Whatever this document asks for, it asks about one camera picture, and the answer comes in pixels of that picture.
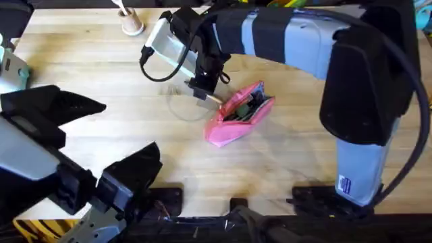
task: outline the black cable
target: black cable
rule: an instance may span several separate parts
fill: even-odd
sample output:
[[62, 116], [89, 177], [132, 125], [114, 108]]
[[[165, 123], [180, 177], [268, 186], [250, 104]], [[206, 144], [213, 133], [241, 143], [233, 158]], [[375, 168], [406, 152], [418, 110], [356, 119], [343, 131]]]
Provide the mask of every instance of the black cable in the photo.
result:
[[195, 26], [194, 30], [191, 31], [191, 33], [190, 33], [190, 40], [189, 40], [188, 44], [186, 45], [186, 48], [184, 49], [184, 52], [182, 54], [182, 57], [180, 58], [180, 61], [179, 61], [178, 65], [177, 65], [177, 67], [175, 67], [175, 69], [174, 69], [174, 71], [172, 71], [172, 73], [170, 73], [168, 76], [166, 76], [164, 78], [153, 78], [153, 77], [149, 76], [147, 74], [147, 72], [145, 71], [145, 69], [144, 69], [144, 63], [153, 54], [152, 52], [154, 52], [154, 51], [153, 51], [153, 49], [151, 47], [144, 47], [144, 49], [141, 51], [142, 52], [142, 57], [140, 59], [140, 67], [141, 67], [142, 74], [144, 74], [144, 76], [146, 76], [146, 78], [148, 78], [149, 80], [151, 80], [153, 82], [165, 82], [165, 81], [170, 80], [171, 78], [173, 78], [178, 73], [178, 71], [180, 70], [180, 68], [183, 66], [183, 63], [186, 60], [186, 57], [188, 56], [189, 49], [192, 46], [192, 42], [194, 41], [195, 36], [198, 33], [198, 30], [200, 29], [200, 27], [202, 26], [202, 24], [204, 24], [210, 18], [215, 17], [218, 14], [221, 14], [221, 13], [223, 13], [225, 11], [232, 11], [232, 9], [225, 9], [225, 10], [215, 11], [213, 13], [208, 13], [207, 15], [205, 15], [203, 18], [201, 18], [199, 20], [199, 22]]
[[[182, 58], [180, 59], [178, 66], [175, 68], [174, 71], [172, 71], [172, 73], [170, 73], [170, 75], [168, 75], [165, 78], [161, 78], [161, 79], [152, 78], [145, 72], [143, 65], [140, 65], [142, 73], [149, 80], [152, 80], [155, 82], [164, 82], [164, 81], [172, 78], [174, 75], [177, 74], [177, 72], [180, 70], [181, 66], [183, 65], [183, 63], [186, 59], [186, 56], [189, 52], [192, 41], [194, 40], [194, 38], [195, 38], [199, 28], [201, 27], [201, 25], [204, 24], [208, 19], [215, 17], [219, 14], [222, 14], [224, 12], [227, 12], [227, 11], [233, 12], [234, 10], [224, 9], [224, 10], [215, 11], [213, 13], [209, 13], [209, 14], [205, 15], [202, 19], [200, 19], [200, 21], [198, 22], [198, 24], [195, 26], [194, 30], [190, 34], [189, 43], [186, 45], [186, 48], [184, 49]], [[350, 25], [364, 26], [364, 27], [376, 29], [375, 27], [367, 24], [366, 22], [363, 22], [362, 20], [359, 20], [358, 18], [349, 16], [348, 14], [338, 13], [338, 12], [324, 10], [324, 9], [294, 9], [293, 16], [314, 16], [317, 18], [329, 18], [329, 19], [345, 22], [345, 23], [350, 24]], [[409, 77], [412, 81], [412, 86], [414, 88], [414, 91], [415, 91], [415, 93], [417, 95], [417, 99], [418, 99], [418, 106], [420, 109], [421, 123], [420, 123], [420, 130], [418, 132], [418, 138], [417, 138], [416, 144], [415, 144], [415, 146], [412, 150], [412, 153], [411, 153], [410, 157], [408, 158], [407, 162], [405, 163], [403, 168], [400, 170], [400, 172], [397, 174], [397, 176], [389, 183], [388, 187], [383, 192], [378, 194], [373, 199], [373, 201], [368, 206], [366, 206], [367, 208], [373, 208], [376, 205], [378, 205], [380, 202], [382, 202], [385, 197], [387, 197], [391, 192], [393, 192], [395, 187], [400, 184], [400, 182], [406, 177], [406, 175], [410, 172], [410, 170], [415, 166], [416, 162], [418, 161], [418, 159], [419, 159], [419, 157], [420, 157], [420, 155], [421, 155], [421, 153], [422, 153], [422, 151], [426, 145], [426, 142], [427, 142], [427, 139], [429, 136], [429, 130], [430, 130], [430, 127], [429, 127], [429, 124], [430, 124], [429, 101], [427, 98], [427, 93], [426, 93], [425, 87], [423, 86], [423, 83], [420, 81], [419, 74], [417, 73], [416, 69], [412, 66], [412, 64], [408, 60], [407, 56], [405, 55], [405, 53], [399, 48], [399, 46], [397, 46], [397, 44], [395, 44], [392, 40], [390, 40], [385, 34], [381, 33], [381, 37], [383, 39], [384, 45], [389, 49], [391, 54], [399, 61], [400, 65], [405, 69], [406, 73], [409, 75]]]

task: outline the sticker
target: sticker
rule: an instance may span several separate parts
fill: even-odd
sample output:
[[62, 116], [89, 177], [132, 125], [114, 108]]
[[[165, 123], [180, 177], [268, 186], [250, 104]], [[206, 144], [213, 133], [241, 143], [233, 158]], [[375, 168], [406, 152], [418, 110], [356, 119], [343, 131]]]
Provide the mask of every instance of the sticker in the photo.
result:
[[351, 190], [351, 180], [345, 176], [339, 175], [339, 183], [337, 184], [337, 189], [341, 190], [345, 194], [349, 194]]

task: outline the wooden tabletop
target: wooden tabletop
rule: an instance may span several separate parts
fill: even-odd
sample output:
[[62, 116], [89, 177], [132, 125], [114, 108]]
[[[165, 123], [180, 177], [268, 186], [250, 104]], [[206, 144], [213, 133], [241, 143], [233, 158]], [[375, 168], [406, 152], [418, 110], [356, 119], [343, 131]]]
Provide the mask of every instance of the wooden tabletop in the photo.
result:
[[[182, 184], [182, 216], [219, 216], [229, 199], [243, 196], [262, 214], [286, 215], [294, 184], [333, 183], [335, 139], [319, 121], [324, 81], [286, 65], [234, 55], [225, 66], [226, 97], [257, 80], [276, 97], [267, 117], [250, 135], [223, 148], [203, 139], [203, 126], [214, 111], [197, 105], [178, 74], [165, 83], [147, 80], [138, 67], [140, 50], [153, 24], [166, 9], [137, 9], [146, 31], [123, 34], [115, 9], [36, 10], [16, 55], [33, 68], [32, 86], [55, 84], [107, 104], [101, 114], [61, 127], [67, 133], [61, 151], [96, 177], [114, 161], [156, 141], [163, 168], [154, 187]], [[423, 81], [432, 88], [432, 50], [420, 36]], [[153, 55], [146, 69], [164, 77], [172, 67]], [[413, 106], [402, 118], [383, 174], [388, 183], [406, 162], [418, 134]], [[431, 148], [403, 183], [377, 207], [378, 213], [432, 213]], [[21, 218], [78, 218], [44, 200]]]

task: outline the yellow object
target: yellow object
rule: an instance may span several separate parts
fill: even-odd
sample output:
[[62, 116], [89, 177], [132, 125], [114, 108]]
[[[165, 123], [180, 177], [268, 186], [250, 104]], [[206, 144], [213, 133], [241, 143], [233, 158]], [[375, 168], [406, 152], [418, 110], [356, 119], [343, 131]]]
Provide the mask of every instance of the yellow object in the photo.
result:
[[274, 7], [282, 7], [287, 5], [290, 2], [290, 0], [272, 0], [269, 4], [267, 4], [267, 7], [274, 6]]
[[284, 7], [291, 7], [293, 4], [295, 4], [298, 0], [292, 0], [289, 3], [287, 3]]
[[34, 241], [56, 243], [60, 237], [68, 232], [77, 220], [14, 220], [13, 225], [27, 239]]

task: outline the pink pencil case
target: pink pencil case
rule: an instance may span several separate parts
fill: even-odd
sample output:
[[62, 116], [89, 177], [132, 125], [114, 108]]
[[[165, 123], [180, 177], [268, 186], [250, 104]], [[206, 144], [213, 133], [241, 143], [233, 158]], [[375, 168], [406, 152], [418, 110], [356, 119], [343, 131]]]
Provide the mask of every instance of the pink pencil case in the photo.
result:
[[205, 140], [222, 147], [248, 134], [270, 112], [274, 102], [275, 97], [264, 93], [263, 81], [239, 90], [207, 122]]

